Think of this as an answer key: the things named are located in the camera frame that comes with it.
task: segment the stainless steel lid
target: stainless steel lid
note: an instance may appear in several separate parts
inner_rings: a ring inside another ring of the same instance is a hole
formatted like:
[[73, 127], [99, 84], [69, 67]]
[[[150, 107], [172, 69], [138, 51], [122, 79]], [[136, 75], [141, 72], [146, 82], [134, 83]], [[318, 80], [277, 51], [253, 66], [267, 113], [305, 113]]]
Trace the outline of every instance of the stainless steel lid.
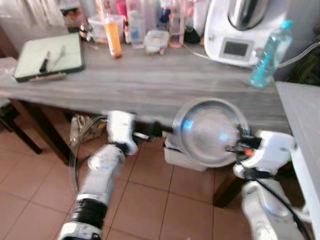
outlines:
[[268, 9], [269, 0], [230, 0], [228, 19], [240, 31], [254, 28]]
[[235, 161], [225, 146], [237, 141], [238, 125], [249, 133], [247, 121], [237, 107], [218, 98], [200, 98], [182, 107], [174, 119], [173, 131], [185, 154], [213, 168]]

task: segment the cable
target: cable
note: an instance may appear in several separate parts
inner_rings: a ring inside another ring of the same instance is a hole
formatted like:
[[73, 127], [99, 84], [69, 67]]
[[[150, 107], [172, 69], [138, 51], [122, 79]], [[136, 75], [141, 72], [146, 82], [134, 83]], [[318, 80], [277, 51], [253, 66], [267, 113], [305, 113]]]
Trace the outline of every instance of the cable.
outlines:
[[[187, 45], [185, 45], [184, 43], [183, 43], [183, 46], [184, 46], [189, 52], [191, 52], [192, 54], [194, 54], [194, 55], [196, 55], [196, 56], [198, 56], [198, 57], [201, 57], [201, 58], [204, 58], [204, 59], [208, 59], [208, 60], [213, 61], [210, 57], [208, 57], [208, 56], [206, 56], [206, 55], [203, 55], [203, 54], [200, 54], [200, 53], [198, 53], [198, 52], [192, 51], [192, 50], [191, 50]], [[297, 55], [297, 56], [295, 56], [295, 57], [293, 57], [293, 58], [291, 58], [291, 59], [289, 59], [289, 60], [287, 60], [287, 61], [285, 61], [285, 62], [283, 62], [283, 63], [280, 63], [280, 64], [278, 65], [278, 69], [283, 68], [283, 67], [286, 67], [286, 66], [288, 66], [288, 65], [290, 65], [290, 64], [293, 64], [294, 62], [302, 59], [304, 56], [306, 56], [308, 53], [310, 53], [313, 49], [315, 49], [315, 48], [317, 48], [317, 47], [319, 47], [319, 46], [320, 46], [320, 41], [312, 44], [311, 46], [309, 46], [306, 50], [304, 50], [304, 51], [303, 51], [302, 53], [300, 53], [299, 55]]]
[[188, 46], [185, 45], [184, 43], [183, 43], [182, 45], [183, 45], [189, 52], [191, 52], [192, 54], [194, 54], [194, 55], [196, 55], [196, 56], [198, 56], [198, 57], [200, 57], [200, 58], [204, 58], [204, 59], [208, 59], [208, 60], [213, 61], [210, 57], [208, 57], [208, 56], [206, 56], [206, 55], [203, 55], [203, 54], [200, 54], [200, 53], [198, 53], [198, 52], [192, 51], [192, 50], [190, 49], [190, 47], [188, 47]]
[[84, 158], [84, 159], [80, 160], [77, 165], [77, 155], [79, 152], [80, 144], [82, 143], [82, 140], [83, 140], [84, 136], [86, 135], [87, 131], [89, 130], [89, 128], [95, 122], [97, 122], [98, 120], [101, 120], [101, 119], [107, 119], [107, 117], [106, 116], [97, 116], [95, 118], [90, 119], [83, 126], [83, 130], [80, 133], [78, 139], [75, 141], [75, 144], [73, 144], [71, 146], [71, 151], [73, 152], [73, 154], [70, 155], [69, 163], [70, 163], [70, 172], [71, 172], [71, 176], [72, 176], [72, 182], [73, 182], [74, 190], [75, 190], [76, 194], [79, 193], [79, 174], [78, 174], [79, 167], [82, 165], [82, 163], [86, 159], [88, 159], [88, 158]]
[[[241, 165], [245, 171], [248, 171], [248, 168], [242, 164], [242, 162], [238, 159], [238, 157], [236, 157], [236, 163]], [[298, 229], [300, 230], [300, 232], [302, 233], [304, 239], [305, 240], [312, 240], [307, 229], [306, 229], [306, 226], [300, 220], [300, 218], [297, 216], [297, 214], [294, 212], [294, 210], [289, 206], [289, 204], [286, 203], [285, 200], [283, 200], [275, 191], [273, 191], [266, 184], [264, 184], [263, 182], [261, 182], [260, 180], [258, 180], [257, 178], [255, 178], [253, 176], [251, 176], [251, 177], [252, 177], [252, 181], [256, 181], [257, 183], [259, 183], [264, 189], [266, 189], [269, 193], [271, 193], [277, 200], [279, 200], [280, 203], [282, 203], [289, 210], [289, 212], [293, 216], [293, 220], [296, 222], [296, 225], [297, 225]]]
[[290, 64], [293, 64], [294, 62], [302, 59], [304, 56], [306, 56], [308, 53], [310, 53], [313, 49], [317, 48], [320, 46], [320, 41], [312, 44], [311, 46], [309, 46], [306, 50], [304, 50], [302, 53], [300, 53], [298, 56], [295, 56], [294, 58], [291, 58], [281, 64], [279, 64], [278, 68], [283, 68], [285, 66], [288, 66]]

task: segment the gray wood tabletop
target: gray wood tabletop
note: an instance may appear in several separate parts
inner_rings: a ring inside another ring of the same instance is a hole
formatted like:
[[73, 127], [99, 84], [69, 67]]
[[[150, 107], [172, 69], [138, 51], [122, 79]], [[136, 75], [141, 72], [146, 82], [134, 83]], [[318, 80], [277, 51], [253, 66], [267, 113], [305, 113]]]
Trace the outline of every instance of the gray wood tabletop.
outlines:
[[[204, 53], [203, 48], [193, 49]], [[251, 86], [249, 69], [201, 58], [186, 48], [148, 56], [123, 45], [122, 58], [112, 59], [106, 47], [84, 43], [83, 52], [85, 70], [52, 82], [16, 83], [3, 77], [0, 97], [97, 114], [135, 112], [141, 119], [166, 125], [190, 100], [221, 98], [238, 106], [254, 128], [289, 131], [275, 84]]]

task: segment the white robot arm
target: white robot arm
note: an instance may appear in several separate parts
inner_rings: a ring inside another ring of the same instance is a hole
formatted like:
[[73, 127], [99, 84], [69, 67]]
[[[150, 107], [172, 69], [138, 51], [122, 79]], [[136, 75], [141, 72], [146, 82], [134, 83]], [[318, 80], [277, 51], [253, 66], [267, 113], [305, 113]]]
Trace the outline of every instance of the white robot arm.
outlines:
[[290, 205], [280, 183], [268, 177], [268, 174], [275, 175], [288, 162], [296, 142], [292, 136], [279, 132], [259, 131], [256, 137], [261, 140], [259, 148], [254, 150], [251, 157], [233, 167], [237, 177], [252, 179], [242, 187], [242, 210], [250, 223], [252, 236], [255, 240], [303, 240], [305, 238], [293, 214], [262, 186], [267, 186]]
[[76, 206], [68, 223], [62, 226], [59, 240], [101, 240], [102, 227], [113, 191], [113, 179], [133, 155], [137, 145], [132, 139], [134, 115], [112, 111], [108, 114], [110, 144], [105, 145], [89, 161], [89, 173], [76, 198]]
[[[89, 173], [77, 196], [70, 221], [62, 226], [59, 240], [102, 239], [113, 179], [124, 164], [126, 155], [133, 155], [137, 151], [132, 138], [133, 125], [134, 115], [130, 113], [112, 111], [108, 114], [110, 144], [103, 146], [89, 159]], [[304, 238], [292, 213], [261, 185], [268, 186], [290, 204], [280, 184], [268, 176], [275, 174], [287, 162], [290, 149], [295, 147], [294, 139], [287, 134], [268, 131], [260, 131], [253, 138], [253, 141], [245, 141], [255, 146], [253, 156], [238, 162], [233, 169], [240, 178], [248, 178], [248, 169], [255, 169], [257, 174], [256, 181], [245, 184], [242, 190], [242, 208], [251, 225], [253, 237], [255, 240], [302, 240]]]

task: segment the black cable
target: black cable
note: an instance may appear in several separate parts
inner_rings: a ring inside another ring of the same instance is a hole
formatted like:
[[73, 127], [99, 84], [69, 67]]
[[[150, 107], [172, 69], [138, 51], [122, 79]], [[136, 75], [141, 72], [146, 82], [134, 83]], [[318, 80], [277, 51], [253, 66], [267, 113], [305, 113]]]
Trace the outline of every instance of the black cable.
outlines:
[[[239, 161], [238, 159], [236, 160], [236, 163], [241, 165], [243, 167], [243, 169], [245, 171], [248, 171], [248, 168], [246, 168], [241, 161]], [[269, 193], [271, 193], [277, 200], [279, 200], [280, 203], [282, 203], [288, 210], [289, 212], [292, 214], [293, 216], [293, 220], [296, 222], [296, 225], [298, 227], [298, 229], [300, 230], [300, 232], [302, 233], [304, 239], [306, 240], [312, 240], [307, 228], [305, 226], [305, 224], [300, 220], [300, 218], [297, 216], [297, 214], [295, 213], [295, 211], [293, 211], [293, 209], [289, 206], [288, 203], [286, 203], [285, 200], [283, 200], [275, 191], [273, 191], [270, 187], [268, 187], [266, 184], [264, 184], [263, 182], [261, 182], [260, 180], [256, 179], [255, 177], [251, 178], [251, 181], [256, 181], [257, 183], [259, 183], [264, 189], [266, 189]]]

